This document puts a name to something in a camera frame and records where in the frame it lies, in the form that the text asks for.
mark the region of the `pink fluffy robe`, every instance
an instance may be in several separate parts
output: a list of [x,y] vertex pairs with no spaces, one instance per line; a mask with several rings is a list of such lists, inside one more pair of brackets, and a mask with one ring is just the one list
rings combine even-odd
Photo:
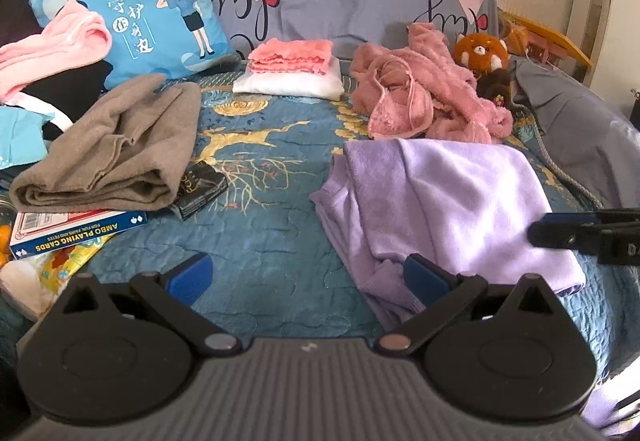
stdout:
[[427,138],[476,144],[502,142],[513,130],[509,110],[476,94],[471,71],[457,65],[445,35],[430,22],[409,27],[409,46],[356,49],[353,108],[369,116],[369,137]]
[[41,34],[0,47],[0,103],[60,71],[94,64],[111,49],[104,19],[69,0]]
[[292,40],[271,38],[249,53],[248,68],[254,73],[314,73],[329,70],[333,43],[330,40]]

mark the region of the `purple towel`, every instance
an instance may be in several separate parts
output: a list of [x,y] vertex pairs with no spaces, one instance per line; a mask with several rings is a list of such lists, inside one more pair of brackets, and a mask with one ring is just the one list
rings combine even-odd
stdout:
[[527,226],[551,208],[525,156],[503,145],[354,141],[313,194],[322,226],[380,323],[423,309],[402,281],[420,253],[450,273],[492,283],[542,275],[556,293],[580,289],[572,252],[531,246]]

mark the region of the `blue gripper pad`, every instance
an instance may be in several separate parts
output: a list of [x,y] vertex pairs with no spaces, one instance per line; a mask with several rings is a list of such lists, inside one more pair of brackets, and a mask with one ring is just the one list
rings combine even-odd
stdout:
[[451,282],[455,276],[447,274],[447,281],[442,268],[419,255],[410,255],[402,266],[404,283],[425,307],[429,307],[453,289]]
[[192,306],[213,282],[214,266],[206,253],[196,253],[162,275],[166,292]]

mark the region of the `folded gray towel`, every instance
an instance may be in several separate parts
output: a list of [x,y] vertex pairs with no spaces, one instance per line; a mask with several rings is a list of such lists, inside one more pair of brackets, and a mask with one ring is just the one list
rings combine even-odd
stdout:
[[19,174],[10,198],[20,212],[158,210],[170,205],[193,152],[200,87],[154,92],[142,75],[102,98]]

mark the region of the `bedspread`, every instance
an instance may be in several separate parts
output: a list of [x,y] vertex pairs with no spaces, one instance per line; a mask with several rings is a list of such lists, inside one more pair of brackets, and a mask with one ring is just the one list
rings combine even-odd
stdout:
[[[218,267],[211,288],[194,309],[243,342],[253,336],[373,339],[382,332],[328,242],[308,195],[318,190],[332,153],[345,140],[366,139],[366,121],[339,102],[294,97],[233,95],[237,72],[200,77],[203,103],[194,161],[226,173],[229,190],[182,222],[168,211],[148,225],[114,237],[89,263],[101,281],[165,271],[197,251]],[[353,85],[345,78],[347,90]],[[572,194],[516,138],[555,211],[580,211]],[[613,272],[580,257],[586,288],[562,301],[609,370],[623,310],[610,301]],[[24,327],[0,299],[0,336],[14,341]],[[0,347],[0,355],[11,357]]]

